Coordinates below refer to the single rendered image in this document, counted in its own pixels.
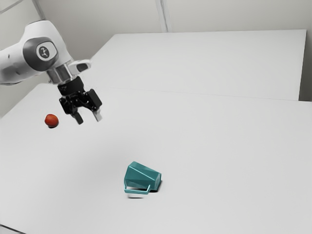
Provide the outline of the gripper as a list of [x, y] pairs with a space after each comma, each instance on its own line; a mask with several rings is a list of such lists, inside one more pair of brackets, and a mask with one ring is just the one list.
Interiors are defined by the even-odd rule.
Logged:
[[58, 85], [58, 90], [61, 94], [59, 102], [64, 112], [68, 115], [74, 115], [78, 125], [83, 123], [83, 119], [78, 112], [79, 107], [92, 111], [97, 122], [102, 120], [100, 113], [101, 100], [94, 89], [84, 90], [84, 83], [79, 76], [65, 84]]

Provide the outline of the teal faceted mug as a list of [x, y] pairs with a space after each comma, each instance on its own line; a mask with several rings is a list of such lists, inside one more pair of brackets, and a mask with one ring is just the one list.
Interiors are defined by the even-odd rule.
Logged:
[[128, 194], [147, 195], [157, 192], [161, 185], [161, 173], [133, 161], [124, 177], [124, 191]]

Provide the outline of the red apple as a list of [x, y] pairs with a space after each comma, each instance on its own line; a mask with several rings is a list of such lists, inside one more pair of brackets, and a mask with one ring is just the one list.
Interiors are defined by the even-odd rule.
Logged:
[[55, 128], [59, 124], [59, 119], [54, 114], [47, 114], [44, 122], [49, 128]]

